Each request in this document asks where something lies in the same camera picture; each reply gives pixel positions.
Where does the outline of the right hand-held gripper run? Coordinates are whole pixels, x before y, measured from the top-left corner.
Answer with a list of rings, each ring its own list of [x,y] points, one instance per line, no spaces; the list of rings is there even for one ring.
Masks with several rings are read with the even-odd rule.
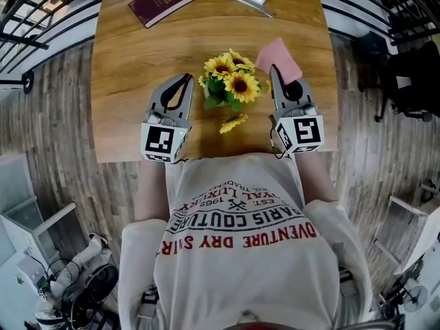
[[[317,151],[325,143],[324,120],[312,103],[309,83],[299,78],[284,86],[275,64],[269,76],[276,109],[271,115],[272,130],[279,139],[278,151],[282,155]]]

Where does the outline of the pink cloth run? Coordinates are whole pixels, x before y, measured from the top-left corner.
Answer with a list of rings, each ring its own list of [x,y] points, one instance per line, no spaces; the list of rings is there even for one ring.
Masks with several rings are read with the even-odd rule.
[[[303,77],[303,72],[292,58],[282,38],[276,38],[263,47],[258,53],[255,65],[266,74],[270,72],[271,66],[275,65],[286,85]]]

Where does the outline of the sunflower bouquet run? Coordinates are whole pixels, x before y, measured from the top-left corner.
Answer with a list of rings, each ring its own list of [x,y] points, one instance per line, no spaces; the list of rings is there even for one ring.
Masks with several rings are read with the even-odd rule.
[[[203,69],[198,83],[203,89],[204,109],[228,108],[228,118],[219,127],[222,135],[245,123],[249,118],[243,112],[246,106],[272,90],[270,81],[262,83],[256,77],[256,65],[233,49],[209,58]]]

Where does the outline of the person's left forearm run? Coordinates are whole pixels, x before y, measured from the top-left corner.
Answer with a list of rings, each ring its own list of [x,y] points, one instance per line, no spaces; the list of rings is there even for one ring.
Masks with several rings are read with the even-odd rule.
[[[168,221],[169,217],[165,164],[143,159],[137,175],[134,220]]]

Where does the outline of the person's right forearm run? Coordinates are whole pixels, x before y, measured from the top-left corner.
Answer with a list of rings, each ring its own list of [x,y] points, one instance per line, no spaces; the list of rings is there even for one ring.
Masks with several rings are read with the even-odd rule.
[[[297,153],[295,161],[306,204],[314,200],[324,202],[338,200],[336,188],[319,153]]]

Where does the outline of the silver metal clip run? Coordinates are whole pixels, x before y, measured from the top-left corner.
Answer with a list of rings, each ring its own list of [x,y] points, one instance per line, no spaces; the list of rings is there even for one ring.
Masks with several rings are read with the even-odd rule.
[[[248,7],[254,8],[260,13],[264,14],[269,18],[274,18],[274,15],[264,6],[266,0],[235,0],[242,3]]]

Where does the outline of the dark red hardcover book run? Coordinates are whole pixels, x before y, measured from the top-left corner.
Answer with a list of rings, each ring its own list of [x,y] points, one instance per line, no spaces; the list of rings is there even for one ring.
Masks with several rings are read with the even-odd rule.
[[[133,0],[129,7],[145,28],[150,28],[163,18],[193,0]]]

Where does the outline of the black office chair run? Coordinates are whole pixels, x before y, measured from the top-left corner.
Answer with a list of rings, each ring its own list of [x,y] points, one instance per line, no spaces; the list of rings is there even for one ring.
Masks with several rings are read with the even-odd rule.
[[[353,48],[360,57],[375,68],[377,84],[358,83],[360,91],[380,89],[382,108],[376,122],[384,117],[391,101],[395,113],[429,122],[440,118],[440,51],[433,41],[418,49],[390,54],[384,37],[369,32],[355,39]]]

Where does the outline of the black metal railing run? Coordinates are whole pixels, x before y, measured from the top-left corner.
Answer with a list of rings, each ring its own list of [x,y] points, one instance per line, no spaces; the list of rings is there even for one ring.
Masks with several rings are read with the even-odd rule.
[[[0,99],[30,93],[34,70],[90,41],[102,0],[0,0]]]
[[[440,34],[440,0],[320,0],[329,31],[350,39],[374,32],[391,49]]]

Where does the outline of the person's white printed t-shirt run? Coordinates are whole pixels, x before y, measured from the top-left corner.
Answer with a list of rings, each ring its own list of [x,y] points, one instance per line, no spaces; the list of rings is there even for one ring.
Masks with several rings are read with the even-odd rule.
[[[190,159],[168,204],[168,221],[122,231],[122,330],[336,330],[367,319],[357,231],[338,201],[305,203],[295,156]]]

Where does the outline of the black swivel chair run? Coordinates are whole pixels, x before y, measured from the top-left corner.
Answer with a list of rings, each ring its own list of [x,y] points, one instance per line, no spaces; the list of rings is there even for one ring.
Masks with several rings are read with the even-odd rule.
[[[118,282],[119,271],[111,264],[100,266],[91,273],[86,287],[73,299],[69,315],[71,330],[111,330],[119,326],[116,315],[103,305]]]

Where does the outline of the white desk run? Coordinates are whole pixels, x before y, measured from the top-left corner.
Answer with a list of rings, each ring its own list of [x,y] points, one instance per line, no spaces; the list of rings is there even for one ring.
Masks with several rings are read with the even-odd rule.
[[[413,266],[435,243],[440,234],[440,195],[420,206],[391,195],[388,199],[388,210],[394,212],[398,235],[403,237],[397,252],[386,247],[381,238],[390,236],[383,233],[383,228],[374,237],[373,245],[378,248],[395,266],[395,275],[403,274]]]

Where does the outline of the white worktable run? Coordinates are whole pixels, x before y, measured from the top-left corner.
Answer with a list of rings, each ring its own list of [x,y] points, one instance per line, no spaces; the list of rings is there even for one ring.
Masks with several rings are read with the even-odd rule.
[[[18,267],[23,258],[24,255],[16,253],[0,267],[0,305],[33,312],[39,297],[35,286]]]

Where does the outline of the floor fan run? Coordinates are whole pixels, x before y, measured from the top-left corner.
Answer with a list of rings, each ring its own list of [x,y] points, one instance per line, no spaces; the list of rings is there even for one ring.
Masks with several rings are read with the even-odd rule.
[[[407,290],[404,288],[404,309],[405,311],[412,313],[421,309],[428,299],[428,290],[424,286],[416,286]]]

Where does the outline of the white frame cabinet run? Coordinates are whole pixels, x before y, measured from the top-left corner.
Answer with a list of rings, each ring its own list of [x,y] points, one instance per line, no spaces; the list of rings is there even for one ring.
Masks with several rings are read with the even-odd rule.
[[[38,199],[33,196],[4,212],[0,218],[16,251],[33,257],[48,268],[59,257],[49,229],[75,209],[76,204],[70,203],[44,220]]]

